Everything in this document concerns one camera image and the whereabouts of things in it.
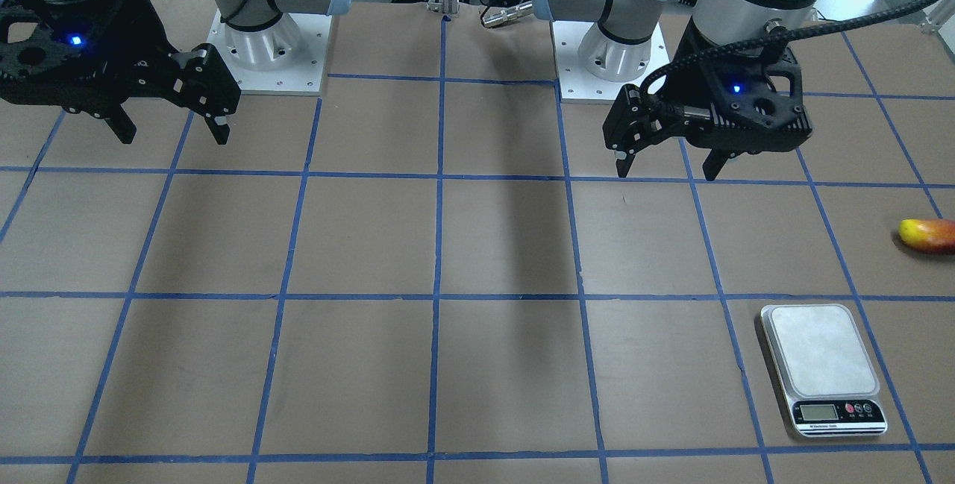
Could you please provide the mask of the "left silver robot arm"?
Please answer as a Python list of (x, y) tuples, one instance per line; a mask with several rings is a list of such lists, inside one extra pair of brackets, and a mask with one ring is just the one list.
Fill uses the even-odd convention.
[[(601, 130), (627, 176), (636, 154), (682, 137), (709, 154), (707, 180), (740, 154), (794, 151), (812, 136), (801, 68), (787, 43), (757, 43), (712, 59), (693, 54), (800, 28), (816, 0), (698, 0), (662, 86), (651, 77), (651, 37), (668, 0), (532, 0), (536, 18), (586, 22), (577, 58), (597, 78), (621, 84)], [(679, 60), (685, 67), (675, 67)]]

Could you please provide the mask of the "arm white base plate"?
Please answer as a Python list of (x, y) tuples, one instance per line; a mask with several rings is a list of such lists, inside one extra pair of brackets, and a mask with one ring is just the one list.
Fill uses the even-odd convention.
[(215, 12), (208, 42), (218, 49), (243, 95), (319, 97), (336, 19), (286, 13), (276, 25), (242, 32)]
[(638, 45), (608, 40), (594, 22), (555, 21), (551, 33), (565, 103), (609, 104), (624, 84), (640, 86), (649, 73), (669, 62), (659, 25)]

